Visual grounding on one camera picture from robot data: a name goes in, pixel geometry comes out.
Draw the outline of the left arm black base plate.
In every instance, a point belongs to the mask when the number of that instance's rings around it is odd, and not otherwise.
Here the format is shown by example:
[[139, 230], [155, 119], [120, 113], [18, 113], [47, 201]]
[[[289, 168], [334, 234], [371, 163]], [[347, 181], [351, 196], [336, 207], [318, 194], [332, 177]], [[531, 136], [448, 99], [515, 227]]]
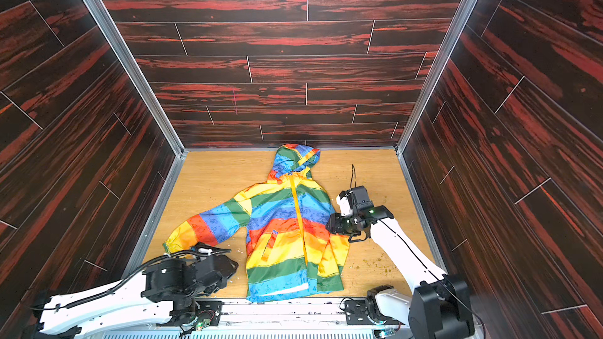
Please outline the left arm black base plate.
[[211, 326], [218, 326], [223, 306], [223, 301], [199, 300], [196, 302], [193, 310], [181, 315], [174, 325], [193, 331], [201, 331]]

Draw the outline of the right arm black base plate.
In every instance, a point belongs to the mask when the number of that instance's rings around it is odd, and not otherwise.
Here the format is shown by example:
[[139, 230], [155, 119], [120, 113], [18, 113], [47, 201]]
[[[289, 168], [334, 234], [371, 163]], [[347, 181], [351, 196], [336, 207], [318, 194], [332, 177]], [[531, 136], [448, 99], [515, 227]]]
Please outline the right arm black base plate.
[[398, 326], [392, 318], [372, 318], [369, 315], [366, 298], [343, 298], [339, 303], [347, 326]]

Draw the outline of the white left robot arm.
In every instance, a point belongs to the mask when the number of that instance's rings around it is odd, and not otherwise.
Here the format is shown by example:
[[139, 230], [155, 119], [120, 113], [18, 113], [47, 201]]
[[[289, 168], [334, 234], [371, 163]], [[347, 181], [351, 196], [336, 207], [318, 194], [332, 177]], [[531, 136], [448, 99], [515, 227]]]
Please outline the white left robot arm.
[[23, 338], [85, 338], [103, 331], [166, 326], [185, 332], [200, 320], [211, 321], [217, 309], [200, 298], [227, 287], [239, 265], [229, 250], [197, 243], [155, 257], [116, 282], [76, 293], [41, 295], [32, 307], [36, 323]]

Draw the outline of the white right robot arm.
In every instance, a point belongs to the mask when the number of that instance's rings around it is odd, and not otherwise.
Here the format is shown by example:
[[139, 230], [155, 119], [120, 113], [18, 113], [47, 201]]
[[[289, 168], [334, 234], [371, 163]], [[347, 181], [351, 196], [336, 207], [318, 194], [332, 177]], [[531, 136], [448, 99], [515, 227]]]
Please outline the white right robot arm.
[[389, 256], [405, 278], [412, 295], [381, 286], [367, 292], [367, 318], [377, 324], [396, 320], [410, 328], [413, 338], [469, 338], [475, 334], [470, 289], [435, 265], [404, 233], [385, 207], [344, 191], [336, 198], [340, 211], [327, 229], [356, 242], [362, 232]]

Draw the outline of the rainbow striped hooded jacket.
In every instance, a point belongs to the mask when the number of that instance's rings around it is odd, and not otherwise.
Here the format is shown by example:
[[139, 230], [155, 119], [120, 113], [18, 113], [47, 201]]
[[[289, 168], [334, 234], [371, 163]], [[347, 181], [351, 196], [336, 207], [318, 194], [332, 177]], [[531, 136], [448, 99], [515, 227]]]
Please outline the rainbow striped hooded jacket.
[[335, 212], [312, 178], [320, 150], [301, 144], [278, 148], [267, 180], [180, 224], [163, 243], [169, 253], [197, 243], [217, 246], [247, 230], [247, 300], [305, 298], [344, 289], [350, 251], [345, 235], [326, 228]]

